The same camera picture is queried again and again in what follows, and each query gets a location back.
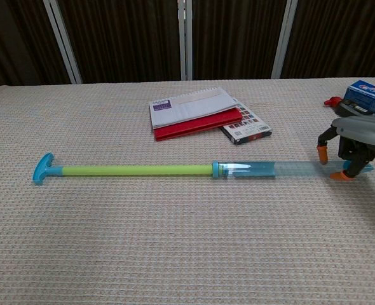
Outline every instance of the beige tablecloth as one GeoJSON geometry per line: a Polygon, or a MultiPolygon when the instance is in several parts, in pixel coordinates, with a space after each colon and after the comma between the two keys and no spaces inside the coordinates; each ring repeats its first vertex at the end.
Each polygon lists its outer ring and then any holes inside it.
{"type": "MultiPolygon", "coordinates": [[[[375,171],[48,177],[54,165],[317,160],[322,107],[357,79],[0,87],[0,304],[375,304],[375,171]],[[155,142],[150,100],[222,86],[273,127],[155,142]]],[[[375,84],[375,79],[365,78],[375,84]]],[[[329,143],[337,157],[338,139],[329,143]]]]}

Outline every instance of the curtain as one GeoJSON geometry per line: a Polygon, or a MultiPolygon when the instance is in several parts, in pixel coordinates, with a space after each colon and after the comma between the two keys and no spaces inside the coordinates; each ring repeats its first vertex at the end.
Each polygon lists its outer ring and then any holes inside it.
{"type": "Polygon", "coordinates": [[[177,0],[60,0],[84,83],[181,79],[177,0]]]}
{"type": "Polygon", "coordinates": [[[43,2],[0,0],[0,85],[67,83],[43,2]]]}
{"type": "Polygon", "coordinates": [[[282,78],[375,76],[375,0],[299,0],[282,78]]]}
{"type": "Polygon", "coordinates": [[[193,0],[194,79],[270,78],[286,0],[193,0]]]}

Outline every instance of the clear plastic tube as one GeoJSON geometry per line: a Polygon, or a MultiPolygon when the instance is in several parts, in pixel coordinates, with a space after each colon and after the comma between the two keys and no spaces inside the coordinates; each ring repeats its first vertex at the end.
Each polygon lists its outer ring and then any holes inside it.
{"type": "MultiPolygon", "coordinates": [[[[348,168],[349,161],[329,161],[326,165],[318,161],[243,161],[217,162],[218,172],[215,177],[279,177],[279,176],[324,176],[341,172],[348,168]]],[[[370,172],[374,168],[368,164],[361,172],[370,172]]]]}

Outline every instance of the blue box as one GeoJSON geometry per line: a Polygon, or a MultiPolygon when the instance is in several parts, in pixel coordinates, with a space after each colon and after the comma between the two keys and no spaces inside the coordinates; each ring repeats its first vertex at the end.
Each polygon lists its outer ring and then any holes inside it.
{"type": "Polygon", "coordinates": [[[356,81],[347,88],[345,100],[352,100],[364,109],[375,113],[375,86],[365,81],[356,81]]]}

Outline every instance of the red notebook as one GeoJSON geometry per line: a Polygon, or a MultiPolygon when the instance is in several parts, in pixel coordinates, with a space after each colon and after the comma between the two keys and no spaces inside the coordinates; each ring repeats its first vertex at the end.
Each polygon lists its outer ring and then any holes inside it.
{"type": "Polygon", "coordinates": [[[204,116],[202,118],[154,129],[154,136],[155,140],[162,141],[240,122],[242,119],[243,116],[241,115],[240,110],[232,108],[210,116],[204,116]]]}

